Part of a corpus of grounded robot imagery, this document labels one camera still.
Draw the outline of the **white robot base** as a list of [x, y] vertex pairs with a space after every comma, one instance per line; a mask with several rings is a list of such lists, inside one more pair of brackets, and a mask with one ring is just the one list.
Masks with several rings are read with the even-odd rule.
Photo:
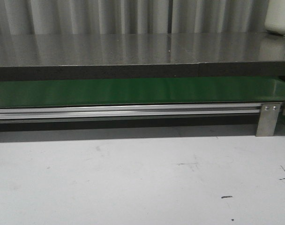
[[285, 36], [285, 0], [269, 0], [264, 27]]

